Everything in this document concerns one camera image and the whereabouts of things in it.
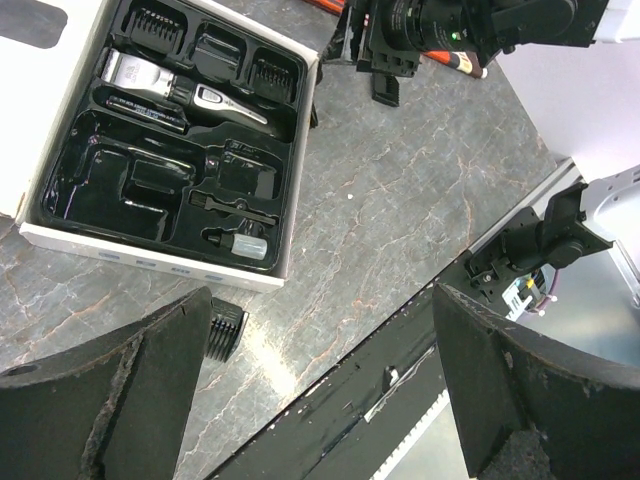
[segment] hair clipper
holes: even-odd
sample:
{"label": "hair clipper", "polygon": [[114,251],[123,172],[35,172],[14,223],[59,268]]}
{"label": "hair clipper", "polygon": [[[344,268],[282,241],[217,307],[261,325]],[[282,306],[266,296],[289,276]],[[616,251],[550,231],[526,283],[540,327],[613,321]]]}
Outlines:
{"label": "hair clipper", "polygon": [[220,90],[196,83],[148,60],[115,49],[109,52],[102,79],[117,87],[138,91],[141,95],[177,103],[187,113],[201,118],[230,121],[282,138],[272,120],[231,99]]}

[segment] marble surface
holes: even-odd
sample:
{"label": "marble surface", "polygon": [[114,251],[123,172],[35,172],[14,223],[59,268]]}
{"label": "marble surface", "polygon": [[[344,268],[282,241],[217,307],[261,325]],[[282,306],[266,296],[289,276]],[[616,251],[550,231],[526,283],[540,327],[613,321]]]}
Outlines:
{"label": "marble surface", "polygon": [[[321,50],[335,18],[301,0],[223,4]],[[205,363],[176,469],[219,465],[548,175],[554,163],[502,72],[433,62],[399,109],[327,67],[285,287],[211,285],[251,313],[236,355]],[[0,370],[134,321],[199,284],[30,246],[0,219]]]}

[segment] orange marker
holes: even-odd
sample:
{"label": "orange marker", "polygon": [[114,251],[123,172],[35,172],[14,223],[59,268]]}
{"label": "orange marker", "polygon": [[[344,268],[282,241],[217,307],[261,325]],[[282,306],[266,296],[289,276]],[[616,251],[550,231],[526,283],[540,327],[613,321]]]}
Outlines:
{"label": "orange marker", "polygon": [[472,52],[441,52],[434,50],[426,52],[425,55],[473,78],[486,78],[488,74],[486,68],[480,67],[478,57]]}

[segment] black plastic tray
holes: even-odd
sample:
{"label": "black plastic tray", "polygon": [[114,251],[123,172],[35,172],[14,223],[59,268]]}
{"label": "black plastic tray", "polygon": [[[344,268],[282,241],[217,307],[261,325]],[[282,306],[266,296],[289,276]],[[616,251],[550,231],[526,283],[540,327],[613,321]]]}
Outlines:
{"label": "black plastic tray", "polygon": [[[267,273],[277,264],[290,208],[289,188],[298,145],[298,115],[307,76],[297,55],[251,32],[179,1],[114,2],[112,22],[95,49],[90,74],[68,129],[41,184],[36,223],[149,250]],[[132,35],[135,16],[154,12],[170,21],[174,36],[157,49]],[[179,105],[158,102],[100,78],[111,48],[210,85],[277,118],[283,140],[231,122],[203,123]],[[282,102],[253,91],[251,71],[267,60],[289,72],[293,90]],[[117,96],[186,122],[186,131],[110,109]],[[273,220],[205,211],[189,204],[198,190],[227,206]],[[263,260],[232,254],[205,240],[209,233],[263,238]]]}

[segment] camera lens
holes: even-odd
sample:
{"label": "camera lens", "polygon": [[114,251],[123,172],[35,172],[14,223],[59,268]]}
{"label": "camera lens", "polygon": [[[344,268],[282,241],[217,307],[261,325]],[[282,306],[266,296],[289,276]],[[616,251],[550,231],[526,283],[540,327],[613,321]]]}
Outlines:
{"label": "camera lens", "polygon": [[385,40],[396,50],[476,50],[461,0],[392,0],[382,17]]}

